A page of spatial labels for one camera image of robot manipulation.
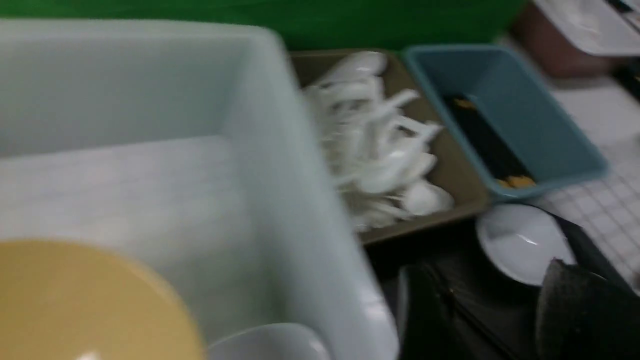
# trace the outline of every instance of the brown tray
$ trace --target brown tray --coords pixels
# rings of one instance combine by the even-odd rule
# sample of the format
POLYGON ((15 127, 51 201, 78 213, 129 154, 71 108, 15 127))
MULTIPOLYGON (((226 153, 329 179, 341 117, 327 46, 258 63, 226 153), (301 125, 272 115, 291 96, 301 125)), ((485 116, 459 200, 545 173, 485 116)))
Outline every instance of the brown tray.
MULTIPOLYGON (((329 68, 348 54, 365 49, 340 49, 327 51, 300 51, 291 53, 291 60, 298 75, 301 86, 307 86, 324 74, 329 68)), ((373 49, 387 55, 388 65, 382 74, 385 81, 385 93, 389 97, 398 91, 410 88, 422 95, 404 65, 393 53, 373 49)), ((422 96, 403 108, 406 116, 421 121, 434 121, 442 124, 429 101, 422 96)), ((449 211, 435 213, 425 217, 417 217, 410 221, 383 229, 373 229, 360 234, 362 243, 373 243, 388 240, 412 232, 445 224, 478 214, 489 204, 489 195, 476 174, 471 163, 451 134, 445 129, 431 143, 431 152, 438 156, 438 164, 427 175, 433 184, 447 190, 456 201, 449 211)))

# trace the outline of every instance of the green backdrop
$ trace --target green backdrop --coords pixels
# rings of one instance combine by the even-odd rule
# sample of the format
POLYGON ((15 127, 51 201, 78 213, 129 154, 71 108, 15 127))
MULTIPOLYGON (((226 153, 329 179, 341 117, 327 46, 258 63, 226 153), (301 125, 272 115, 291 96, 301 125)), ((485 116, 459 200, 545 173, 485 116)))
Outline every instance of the green backdrop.
POLYGON ((175 19, 253 24, 290 49, 489 42, 525 0, 1 0, 3 17, 175 19))

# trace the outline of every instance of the white saucer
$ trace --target white saucer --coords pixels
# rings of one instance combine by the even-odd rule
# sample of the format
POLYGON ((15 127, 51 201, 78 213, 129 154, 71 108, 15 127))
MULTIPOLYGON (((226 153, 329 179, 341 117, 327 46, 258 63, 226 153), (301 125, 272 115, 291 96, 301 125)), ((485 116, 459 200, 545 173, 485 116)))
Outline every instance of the white saucer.
POLYGON ((540 286, 549 262, 575 264, 564 233, 546 212, 527 205, 498 205, 476 222, 480 246, 508 277, 540 286))

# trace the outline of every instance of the pile of spoons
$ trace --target pile of spoons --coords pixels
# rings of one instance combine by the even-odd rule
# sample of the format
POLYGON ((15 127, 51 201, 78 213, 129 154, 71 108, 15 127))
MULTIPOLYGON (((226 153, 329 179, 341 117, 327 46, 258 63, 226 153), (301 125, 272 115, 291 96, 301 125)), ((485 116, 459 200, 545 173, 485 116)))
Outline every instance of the pile of spoons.
POLYGON ((379 75, 384 54, 353 53, 304 89, 334 185, 358 232, 451 209, 453 198, 424 177, 437 163, 429 143, 442 126, 405 117, 418 98, 405 89, 388 99, 379 75))

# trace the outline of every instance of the yellow bowl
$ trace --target yellow bowl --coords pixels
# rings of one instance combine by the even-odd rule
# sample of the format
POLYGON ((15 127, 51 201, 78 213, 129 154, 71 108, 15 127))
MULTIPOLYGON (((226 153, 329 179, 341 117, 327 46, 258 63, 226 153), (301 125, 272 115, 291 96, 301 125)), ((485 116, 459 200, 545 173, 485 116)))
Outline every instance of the yellow bowl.
POLYGON ((0 243, 0 359, 202 360, 184 304, 153 271, 58 241, 0 243))

